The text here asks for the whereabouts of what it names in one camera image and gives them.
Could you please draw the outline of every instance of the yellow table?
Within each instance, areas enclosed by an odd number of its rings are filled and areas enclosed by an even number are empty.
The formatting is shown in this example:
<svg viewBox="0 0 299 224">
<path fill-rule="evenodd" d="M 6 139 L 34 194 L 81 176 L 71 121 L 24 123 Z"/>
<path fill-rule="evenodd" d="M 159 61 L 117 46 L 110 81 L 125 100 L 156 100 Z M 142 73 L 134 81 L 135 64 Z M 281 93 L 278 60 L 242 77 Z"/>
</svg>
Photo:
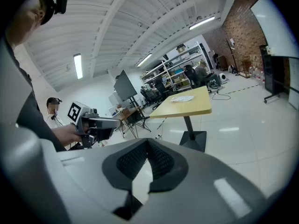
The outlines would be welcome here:
<svg viewBox="0 0 299 224">
<path fill-rule="evenodd" d="M 186 102 L 170 102 L 173 97 L 194 96 Z M 151 118 L 184 117 L 187 130 L 180 145 L 204 152 L 206 148 L 206 131 L 193 131 L 190 116 L 212 112 L 209 93 L 206 86 L 169 96 L 151 115 Z"/>
</svg>

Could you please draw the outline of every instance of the ceiling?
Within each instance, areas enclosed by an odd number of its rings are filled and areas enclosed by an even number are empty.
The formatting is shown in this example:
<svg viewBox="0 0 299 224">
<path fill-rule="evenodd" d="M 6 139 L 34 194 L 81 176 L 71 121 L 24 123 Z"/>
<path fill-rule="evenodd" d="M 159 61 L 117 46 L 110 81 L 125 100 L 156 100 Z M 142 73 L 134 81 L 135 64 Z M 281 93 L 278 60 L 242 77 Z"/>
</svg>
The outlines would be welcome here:
<svg viewBox="0 0 299 224">
<path fill-rule="evenodd" d="M 220 27 L 234 0 L 68 0 L 65 14 L 41 26 L 17 58 L 34 65 L 33 80 L 60 91 L 78 82 L 73 55 L 82 55 L 82 79 L 115 67 L 149 66 L 178 44 Z M 189 26 L 215 16 L 192 31 Z"/>
</svg>

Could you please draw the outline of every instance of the hand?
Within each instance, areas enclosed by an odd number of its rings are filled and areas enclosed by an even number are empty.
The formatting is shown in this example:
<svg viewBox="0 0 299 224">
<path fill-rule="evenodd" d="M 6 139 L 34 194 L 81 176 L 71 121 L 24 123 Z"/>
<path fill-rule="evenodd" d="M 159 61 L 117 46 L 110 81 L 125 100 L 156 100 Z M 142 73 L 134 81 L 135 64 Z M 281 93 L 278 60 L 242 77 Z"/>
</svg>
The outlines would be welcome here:
<svg viewBox="0 0 299 224">
<path fill-rule="evenodd" d="M 73 142 L 82 142 L 81 137 L 77 135 L 76 127 L 72 124 L 54 128 L 52 131 L 64 147 Z"/>
</svg>

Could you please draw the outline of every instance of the white tile floor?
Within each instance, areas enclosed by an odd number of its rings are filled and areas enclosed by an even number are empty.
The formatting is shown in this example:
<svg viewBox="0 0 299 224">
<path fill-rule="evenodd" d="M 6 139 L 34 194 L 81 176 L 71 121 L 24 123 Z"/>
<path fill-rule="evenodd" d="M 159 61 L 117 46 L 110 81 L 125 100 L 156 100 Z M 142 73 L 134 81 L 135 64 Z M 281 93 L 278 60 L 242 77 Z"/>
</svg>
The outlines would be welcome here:
<svg viewBox="0 0 299 224">
<path fill-rule="evenodd" d="M 226 75 L 230 81 L 220 93 L 241 91 L 230 93 L 231 99 L 226 101 L 212 100 L 210 94 L 212 113 L 192 116 L 193 129 L 207 131 L 207 154 L 228 164 L 268 197 L 287 184 L 298 160 L 299 112 L 288 103 L 287 95 L 264 104 L 263 98 L 270 93 L 263 85 L 255 86 L 258 82 L 253 79 Z M 149 115 L 152 109 L 148 107 L 145 111 Z M 163 140 L 179 144 L 187 130 L 183 118 L 148 119 L 146 123 L 152 132 L 138 127 L 139 138 L 154 138 L 161 133 Z M 133 138 L 130 132 L 125 138 L 116 132 L 107 142 L 111 145 Z M 151 181 L 147 162 L 133 181 L 133 193 L 142 203 L 148 198 Z"/>
</svg>

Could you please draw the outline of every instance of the television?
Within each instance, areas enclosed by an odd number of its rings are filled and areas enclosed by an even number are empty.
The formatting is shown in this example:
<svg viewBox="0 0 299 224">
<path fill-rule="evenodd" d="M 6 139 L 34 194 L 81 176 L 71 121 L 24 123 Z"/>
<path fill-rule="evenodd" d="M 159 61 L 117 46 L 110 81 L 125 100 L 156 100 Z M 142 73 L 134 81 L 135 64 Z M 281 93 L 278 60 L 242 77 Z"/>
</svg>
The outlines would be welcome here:
<svg viewBox="0 0 299 224">
<path fill-rule="evenodd" d="M 121 72 L 118 79 L 116 80 L 114 88 L 122 101 L 125 101 L 133 97 L 134 95 L 137 95 L 136 90 L 134 89 L 132 83 L 130 82 L 124 70 Z"/>
</svg>

